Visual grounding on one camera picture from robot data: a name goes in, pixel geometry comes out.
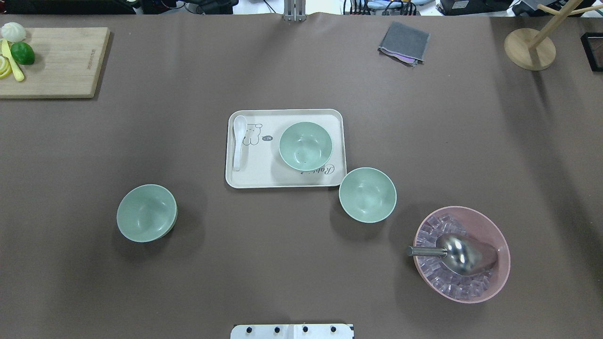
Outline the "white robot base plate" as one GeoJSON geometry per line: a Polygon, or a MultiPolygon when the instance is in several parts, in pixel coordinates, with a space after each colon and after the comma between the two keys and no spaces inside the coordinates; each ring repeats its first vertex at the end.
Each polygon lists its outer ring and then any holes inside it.
{"type": "Polygon", "coordinates": [[[231,339],[354,339],[353,324],[240,324],[233,326],[231,339]]]}

